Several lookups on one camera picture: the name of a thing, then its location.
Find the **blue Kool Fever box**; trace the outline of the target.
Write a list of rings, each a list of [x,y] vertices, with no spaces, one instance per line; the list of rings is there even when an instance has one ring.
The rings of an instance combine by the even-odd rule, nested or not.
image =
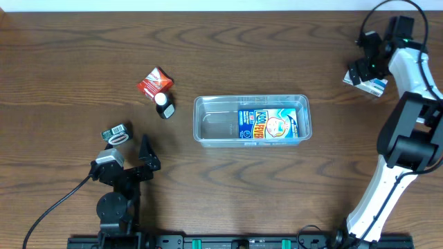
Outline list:
[[[243,139],[291,139],[298,137],[296,110],[243,109],[238,111],[239,137]]]

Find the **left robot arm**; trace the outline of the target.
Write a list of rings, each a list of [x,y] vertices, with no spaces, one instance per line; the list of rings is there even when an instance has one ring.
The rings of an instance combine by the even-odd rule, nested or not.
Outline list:
[[[96,207],[100,231],[107,236],[130,234],[138,225],[140,183],[153,179],[154,172],[161,168],[147,135],[142,137],[138,159],[143,162],[141,166],[125,169],[123,155],[113,145],[107,145],[91,161],[92,180],[113,187]]]

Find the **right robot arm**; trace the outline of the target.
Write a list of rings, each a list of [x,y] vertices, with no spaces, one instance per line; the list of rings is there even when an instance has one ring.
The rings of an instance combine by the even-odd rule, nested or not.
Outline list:
[[[383,37],[361,33],[364,57],[343,81],[377,97],[393,76],[399,101],[377,138],[377,168],[363,198],[338,232],[337,248],[403,248],[410,239],[384,239],[381,231],[406,188],[442,164],[442,94],[428,67],[425,44],[413,41],[414,20],[390,19]]]

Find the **white Panadol box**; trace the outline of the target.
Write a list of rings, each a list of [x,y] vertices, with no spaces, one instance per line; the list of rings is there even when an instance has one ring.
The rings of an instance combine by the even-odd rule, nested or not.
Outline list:
[[[356,87],[362,91],[365,91],[367,93],[371,93],[372,95],[375,95],[377,97],[380,97],[383,94],[383,92],[387,86],[387,83],[388,83],[387,80],[379,80],[377,78],[374,78],[374,79],[371,79],[368,81],[363,81],[360,78],[360,81],[361,81],[361,83],[359,85],[354,86],[354,87]],[[348,72],[345,74],[345,77],[343,78],[343,82],[346,84],[352,85],[352,82],[349,78]]]

